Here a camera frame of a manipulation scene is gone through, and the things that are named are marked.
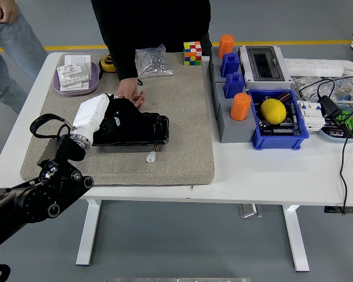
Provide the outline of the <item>person's hand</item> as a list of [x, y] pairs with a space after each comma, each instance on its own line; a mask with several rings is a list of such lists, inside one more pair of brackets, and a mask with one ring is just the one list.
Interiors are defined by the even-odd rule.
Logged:
[[0, 0], [0, 22], [12, 24], [19, 17], [19, 8], [15, 0]]

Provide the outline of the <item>person's right hand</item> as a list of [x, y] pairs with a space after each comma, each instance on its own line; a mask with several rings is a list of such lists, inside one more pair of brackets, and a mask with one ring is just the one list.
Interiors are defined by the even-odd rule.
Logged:
[[136, 108], [140, 108], [144, 104], [146, 92], [138, 91], [138, 78], [123, 79], [119, 83], [116, 96], [128, 99]]

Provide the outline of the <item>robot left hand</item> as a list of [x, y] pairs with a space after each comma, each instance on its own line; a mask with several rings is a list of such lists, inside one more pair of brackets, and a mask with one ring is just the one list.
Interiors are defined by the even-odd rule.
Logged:
[[104, 119], [109, 102], [116, 98], [116, 95], [103, 93], [82, 102], [75, 116], [73, 122], [75, 130], [71, 132], [71, 135], [92, 140]]

